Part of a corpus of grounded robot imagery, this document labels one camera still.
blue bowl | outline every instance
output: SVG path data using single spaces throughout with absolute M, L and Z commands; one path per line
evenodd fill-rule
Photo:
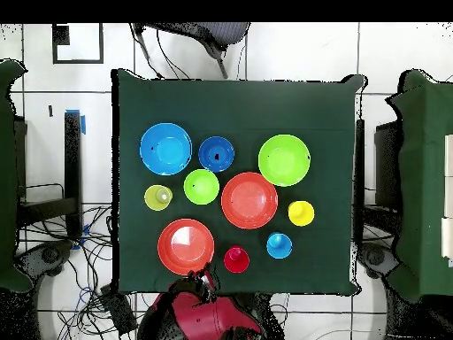
M 182 127 L 160 123 L 144 133 L 140 142 L 140 157 L 155 174 L 177 174 L 192 158 L 192 142 Z
M 222 172 L 234 159 L 233 145 L 223 137 L 210 137 L 203 141 L 198 151 L 201 165 L 212 172 Z

blue cup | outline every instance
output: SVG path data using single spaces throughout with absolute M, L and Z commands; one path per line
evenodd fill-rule
M 267 239 L 267 252 L 275 259 L 284 259 L 293 250 L 293 243 L 288 236 L 273 232 Z

cup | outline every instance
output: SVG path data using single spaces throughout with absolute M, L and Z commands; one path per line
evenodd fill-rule
M 310 224 L 315 217 L 315 210 L 306 201 L 295 201 L 288 207 L 288 217 L 296 226 L 303 227 Z
M 241 246 L 232 246 L 226 252 L 223 263 L 230 273 L 243 273 L 250 263 L 249 254 Z
M 172 191 L 163 185 L 151 185 L 145 191 L 145 204 L 154 211 L 164 210 L 172 198 Z
M 267 239 L 266 249 L 271 257 L 284 259 L 293 250 L 293 243 L 288 236 L 280 232 L 273 232 Z

lime green bowl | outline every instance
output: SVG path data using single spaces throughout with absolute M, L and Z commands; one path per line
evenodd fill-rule
M 212 202 L 220 190 L 217 176 L 207 169 L 196 169 L 184 180 L 184 193 L 196 205 Z
M 299 138 L 275 135 L 258 154 L 259 172 L 273 185 L 288 187 L 300 182 L 310 168 L 310 153 Z

plastic bowl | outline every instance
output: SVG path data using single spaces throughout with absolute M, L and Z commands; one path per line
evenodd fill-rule
M 184 193 L 188 200 L 196 205 L 212 202 L 220 190 L 217 176 L 207 169 L 196 169 L 184 180 Z
M 177 174 L 192 158 L 192 142 L 182 127 L 173 123 L 160 123 L 143 134 L 140 157 L 143 164 L 155 174 Z
M 275 187 L 261 174 L 237 174 L 222 192 L 222 210 L 236 227 L 254 229 L 264 226 L 277 211 Z
M 267 181 L 280 187 L 300 182 L 310 168 L 310 153 L 299 138 L 276 135 L 269 138 L 258 154 L 258 167 Z
M 209 229 L 193 219 L 173 221 L 157 241 L 157 253 L 166 268 L 178 275 L 204 268 L 214 255 L 214 239 Z
M 231 166 L 234 159 L 233 145 L 223 137 L 210 137 L 198 150 L 200 164 L 212 172 L 222 172 Z

